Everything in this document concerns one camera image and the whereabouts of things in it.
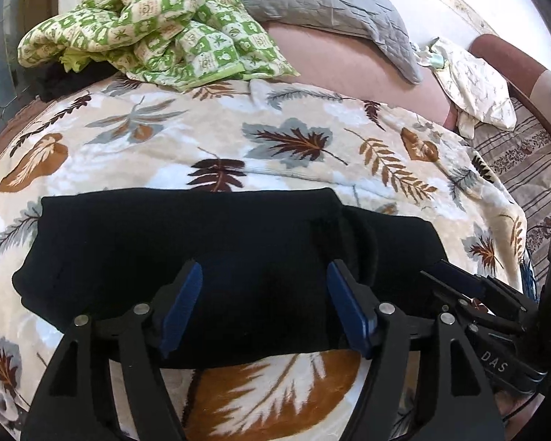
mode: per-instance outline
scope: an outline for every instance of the striped cushion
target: striped cushion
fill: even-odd
[[[551,237],[551,137],[535,116],[512,99],[516,128],[512,132],[482,124],[475,129],[471,145],[482,154],[527,219],[526,248],[538,282],[545,282]]]

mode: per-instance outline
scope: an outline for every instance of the pillow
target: pillow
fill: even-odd
[[[420,85],[413,86],[372,42],[363,38],[275,22],[263,26],[289,64],[300,72],[300,76],[278,80],[400,106],[447,129],[454,128],[455,106],[429,68],[421,68],[424,78]]]
[[[280,21],[371,39],[404,77],[422,81],[400,14],[389,0],[242,0],[257,21]]]

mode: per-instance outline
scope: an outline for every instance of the green checkered quilt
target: green checkered quilt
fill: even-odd
[[[28,32],[18,58],[37,66],[66,49],[98,53],[128,78],[179,90],[297,74],[241,0],[82,0]]]

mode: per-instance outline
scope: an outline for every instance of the black folded cloth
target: black folded cloth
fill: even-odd
[[[189,259],[204,282],[174,368],[209,368],[339,346],[325,283],[341,258],[407,311],[416,274],[447,259],[429,222],[344,206],[330,189],[207,193],[123,189],[44,197],[15,289],[65,331],[75,316],[148,302]]]
[[[118,69],[108,61],[90,61],[79,73],[66,73],[59,61],[46,63],[34,69],[35,85],[39,99],[44,103],[63,96],[77,93],[89,85],[109,78],[118,73]]]

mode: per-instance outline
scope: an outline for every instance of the gray pillow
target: gray pillow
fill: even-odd
[[[400,14],[389,0],[242,0],[257,21],[289,25],[371,39],[412,83],[422,73],[410,47]]]

